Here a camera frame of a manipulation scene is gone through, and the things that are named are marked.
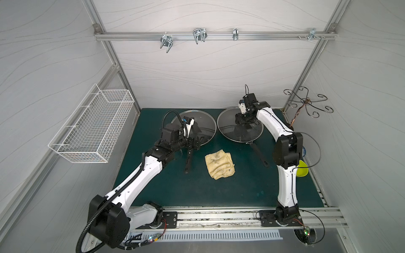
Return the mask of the left metal u-bolt clamp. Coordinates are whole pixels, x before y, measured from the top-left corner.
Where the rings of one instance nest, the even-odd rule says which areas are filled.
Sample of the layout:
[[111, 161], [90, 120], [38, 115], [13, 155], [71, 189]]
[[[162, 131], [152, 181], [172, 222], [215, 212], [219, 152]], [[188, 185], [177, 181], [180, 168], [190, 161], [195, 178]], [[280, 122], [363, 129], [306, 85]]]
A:
[[169, 36], [168, 34], [163, 34], [160, 38], [160, 48], [165, 47], [166, 48], [166, 53], [170, 51], [170, 49], [173, 46], [173, 38]]

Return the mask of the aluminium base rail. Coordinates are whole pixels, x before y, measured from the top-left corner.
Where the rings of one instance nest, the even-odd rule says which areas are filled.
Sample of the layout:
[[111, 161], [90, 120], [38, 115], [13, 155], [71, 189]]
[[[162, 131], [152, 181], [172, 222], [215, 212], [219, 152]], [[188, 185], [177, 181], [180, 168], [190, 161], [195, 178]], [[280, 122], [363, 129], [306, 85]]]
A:
[[[272, 207], [165, 207], [165, 211], [174, 211], [176, 231], [197, 230], [264, 230], [259, 220], [259, 212]], [[292, 220], [286, 226], [279, 226], [270, 221], [270, 229], [299, 229], [306, 225], [314, 229], [349, 228], [339, 208], [303, 208], [300, 211], [300, 222]]]

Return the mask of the black frying pan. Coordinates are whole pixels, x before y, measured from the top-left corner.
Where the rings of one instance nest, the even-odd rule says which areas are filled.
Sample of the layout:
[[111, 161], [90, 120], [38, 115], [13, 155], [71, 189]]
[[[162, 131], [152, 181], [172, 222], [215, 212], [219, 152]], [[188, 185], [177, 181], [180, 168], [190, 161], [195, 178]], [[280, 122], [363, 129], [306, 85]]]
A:
[[[212, 128], [208, 127], [208, 126], [206, 126], [206, 127], [192, 126], [191, 131], [189, 133], [189, 137], [192, 137], [192, 136], [201, 137], [201, 146], [203, 146], [205, 144], [208, 144], [212, 140], [212, 138], [216, 134], [216, 130], [217, 130], [216, 126], [214, 126]], [[186, 165], [184, 168], [184, 173], [188, 174], [188, 173], [190, 173], [190, 170], [192, 168], [193, 155], [194, 155], [194, 151], [196, 151], [196, 150], [188, 150], [187, 148], [183, 148], [183, 149], [185, 149], [187, 151]]]
[[256, 127], [249, 124], [226, 125], [219, 127], [218, 129], [220, 133], [228, 140], [249, 145], [256, 153], [263, 166], [266, 168], [270, 166], [257, 144], [254, 143], [254, 141], [257, 140], [263, 133], [263, 127], [261, 125]]

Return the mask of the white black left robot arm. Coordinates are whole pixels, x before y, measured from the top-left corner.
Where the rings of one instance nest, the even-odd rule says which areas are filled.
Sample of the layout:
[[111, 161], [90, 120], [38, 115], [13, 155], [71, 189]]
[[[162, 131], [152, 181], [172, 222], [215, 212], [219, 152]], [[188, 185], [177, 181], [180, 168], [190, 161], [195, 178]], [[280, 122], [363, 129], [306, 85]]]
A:
[[146, 185], [173, 160], [177, 151], [186, 148], [192, 153], [199, 150], [202, 141], [203, 138], [196, 135], [171, 143], [159, 140], [143, 153], [141, 164], [130, 176], [105, 196], [97, 195], [91, 200], [88, 221], [79, 237], [76, 251], [82, 251], [86, 234], [101, 241], [91, 250], [93, 253], [104, 245], [129, 250], [122, 243], [130, 229], [145, 225], [158, 228], [163, 225], [163, 208], [156, 203], [149, 201], [132, 213], [129, 209]]

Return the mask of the black base copper hook stand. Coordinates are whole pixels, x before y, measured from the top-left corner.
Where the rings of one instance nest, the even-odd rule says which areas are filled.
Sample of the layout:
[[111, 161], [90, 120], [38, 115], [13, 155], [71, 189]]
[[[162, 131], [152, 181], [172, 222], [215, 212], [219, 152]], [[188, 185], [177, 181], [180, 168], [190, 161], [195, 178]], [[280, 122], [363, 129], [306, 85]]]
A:
[[333, 113], [334, 109], [328, 105], [324, 107], [316, 106], [316, 103], [326, 102], [328, 101], [328, 97], [323, 94], [317, 94], [317, 99], [311, 99], [309, 97], [310, 90], [307, 87], [301, 86], [298, 88], [298, 91], [293, 91], [292, 89], [285, 89], [283, 93], [287, 96], [291, 96], [290, 99], [287, 101], [288, 108], [296, 109], [294, 117], [290, 120], [288, 126], [293, 129], [293, 125], [301, 113], [301, 111], [305, 111], [308, 116], [313, 119], [317, 119], [320, 117], [319, 112], [324, 113]]

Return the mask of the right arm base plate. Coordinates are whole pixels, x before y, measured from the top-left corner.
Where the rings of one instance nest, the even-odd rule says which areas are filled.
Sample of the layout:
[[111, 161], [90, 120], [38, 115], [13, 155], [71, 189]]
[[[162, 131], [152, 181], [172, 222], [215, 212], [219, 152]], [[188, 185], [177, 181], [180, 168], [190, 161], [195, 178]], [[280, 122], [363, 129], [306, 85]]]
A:
[[283, 218], [282, 215], [277, 214], [276, 210], [259, 210], [255, 217], [261, 227], [302, 227], [304, 224], [300, 217]]

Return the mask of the metal u-bolt clamp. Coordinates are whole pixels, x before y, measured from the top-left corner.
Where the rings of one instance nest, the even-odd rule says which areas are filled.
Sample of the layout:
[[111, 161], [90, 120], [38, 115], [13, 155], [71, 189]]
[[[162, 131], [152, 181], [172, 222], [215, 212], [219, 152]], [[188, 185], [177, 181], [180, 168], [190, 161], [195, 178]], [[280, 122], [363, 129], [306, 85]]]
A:
[[193, 37], [194, 37], [194, 40], [195, 40], [196, 44], [198, 44], [200, 41], [205, 42], [205, 40], [207, 38], [206, 29], [205, 28], [197, 28], [197, 29], [193, 30]]
[[173, 46], [173, 38], [169, 36], [168, 34], [163, 34], [160, 38], [160, 48], [165, 47], [166, 48], [166, 53], [170, 51], [170, 49]]

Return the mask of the right black frying pan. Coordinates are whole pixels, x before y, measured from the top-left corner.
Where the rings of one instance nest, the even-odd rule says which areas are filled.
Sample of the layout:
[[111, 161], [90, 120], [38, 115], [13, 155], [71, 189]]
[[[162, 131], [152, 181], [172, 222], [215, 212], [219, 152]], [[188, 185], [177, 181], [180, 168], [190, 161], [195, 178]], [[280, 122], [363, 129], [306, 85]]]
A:
[[257, 140], [263, 133], [263, 127], [261, 125], [256, 127], [249, 124], [226, 125], [219, 127], [218, 129], [220, 133], [228, 140], [249, 145], [256, 153], [263, 166], [266, 168], [270, 166], [257, 144], [254, 143], [254, 141]]

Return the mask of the lime green bowl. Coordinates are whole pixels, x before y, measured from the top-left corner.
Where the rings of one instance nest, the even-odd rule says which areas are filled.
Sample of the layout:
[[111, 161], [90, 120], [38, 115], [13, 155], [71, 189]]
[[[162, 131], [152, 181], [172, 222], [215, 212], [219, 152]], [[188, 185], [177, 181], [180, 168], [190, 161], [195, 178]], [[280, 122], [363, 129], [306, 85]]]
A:
[[296, 172], [297, 177], [306, 177], [309, 174], [308, 165], [303, 161], [300, 160]]

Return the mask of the glass pot lid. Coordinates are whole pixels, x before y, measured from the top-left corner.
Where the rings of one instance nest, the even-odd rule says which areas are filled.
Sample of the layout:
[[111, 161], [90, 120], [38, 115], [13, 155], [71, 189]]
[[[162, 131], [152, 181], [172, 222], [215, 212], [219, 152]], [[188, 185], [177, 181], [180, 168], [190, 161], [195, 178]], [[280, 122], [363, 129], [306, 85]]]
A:
[[238, 107], [222, 111], [217, 118], [217, 126], [223, 136], [239, 143], [258, 139], [264, 130], [261, 122], [254, 117], [242, 115]]
[[[217, 127], [217, 124], [214, 120], [214, 118], [208, 114], [205, 111], [202, 110], [188, 110], [184, 111], [179, 114], [180, 119], [182, 120], [183, 117], [193, 117], [195, 119], [195, 123], [193, 127]], [[178, 117], [175, 117], [171, 123], [178, 123], [180, 124], [180, 121]]]

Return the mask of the left black frying pan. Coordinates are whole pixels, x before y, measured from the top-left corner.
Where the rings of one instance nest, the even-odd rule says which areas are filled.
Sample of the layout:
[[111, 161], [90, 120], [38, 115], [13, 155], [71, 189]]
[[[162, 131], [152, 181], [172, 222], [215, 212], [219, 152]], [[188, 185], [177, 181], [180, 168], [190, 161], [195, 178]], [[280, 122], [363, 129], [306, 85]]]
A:
[[[217, 130], [216, 126], [214, 126], [212, 128], [208, 127], [208, 126], [206, 126], [206, 127], [192, 126], [191, 131], [189, 133], [189, 137], [192, 137], [192, 136], [201, 137], [201, 146], [203, 146], [205, 144], [208, 144], [212, 140], [212, 138], [216, 134], [216, 130]], [[187, 151], [186, 165], [184, 168], [184, 173], [188, 174], [188, 173], [190, 173], [190, 170], [192, 168], [193, 155], [194, 155], [194, 151], [196, 151], [196, 150], [188, 150], [187, 148], [183, 148], [183, 149], [185, 149]]]

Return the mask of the yellow cleaning cloth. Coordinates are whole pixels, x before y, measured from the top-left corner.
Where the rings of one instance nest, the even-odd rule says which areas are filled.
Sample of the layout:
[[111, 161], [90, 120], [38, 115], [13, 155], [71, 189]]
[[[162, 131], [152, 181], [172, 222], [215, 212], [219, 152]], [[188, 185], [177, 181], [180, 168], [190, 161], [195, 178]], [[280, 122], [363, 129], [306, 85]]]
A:
[[235, 173], [232, 156], [224, 150], [206, 155], [205, 162], [209, 175], [215, 180], [231, 177]]

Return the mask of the right metal bolt clamp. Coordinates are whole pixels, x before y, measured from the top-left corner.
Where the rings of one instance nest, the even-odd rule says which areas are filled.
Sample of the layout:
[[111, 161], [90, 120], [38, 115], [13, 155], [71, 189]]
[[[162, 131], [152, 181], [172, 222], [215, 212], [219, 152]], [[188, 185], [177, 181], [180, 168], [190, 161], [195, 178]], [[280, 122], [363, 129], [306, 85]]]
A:
[[325, 39], [326, 39], [325, 36], [323, 36], [323, 35], [318, 35], [318, 34], [316, 33], [316, 29], [315, 29], [315, 28], [311, 29], [311, 30], [308, 32], [308, 35], [305, 35], [305, 36], [297, 36], [297, 38], [298, 38], [299, 40], [307, 40], [307, 41], [315, 41], [315, 40], [320, 41], [320, 40], [325, 40]]

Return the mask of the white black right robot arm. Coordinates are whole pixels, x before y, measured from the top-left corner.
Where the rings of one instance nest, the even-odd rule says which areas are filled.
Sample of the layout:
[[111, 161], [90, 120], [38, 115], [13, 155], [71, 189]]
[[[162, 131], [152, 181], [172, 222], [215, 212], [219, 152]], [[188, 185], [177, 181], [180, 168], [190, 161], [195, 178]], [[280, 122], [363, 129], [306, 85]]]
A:
[[287, 226], [299, 213], [296, 196], [296, 173], [302, 159], [303, 136], [287, 127], [266, 102], [239, 101], [238, 121], [258, 120], [272, 134], [276, 144], [273, 160], [278, 169], [279, 191], [275, 220]]

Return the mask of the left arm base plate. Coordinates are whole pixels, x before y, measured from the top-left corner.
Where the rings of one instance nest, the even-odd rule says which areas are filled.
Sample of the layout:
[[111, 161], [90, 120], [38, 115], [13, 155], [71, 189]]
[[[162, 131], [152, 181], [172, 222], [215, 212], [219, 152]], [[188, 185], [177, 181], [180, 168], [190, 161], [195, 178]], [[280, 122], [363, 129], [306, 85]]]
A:
[[178, 212], [176, 211], [163, 211], [162, 219], [159, 224], [146, 224], [138, 227], [137, 229], [175, 229], [177, 228]]

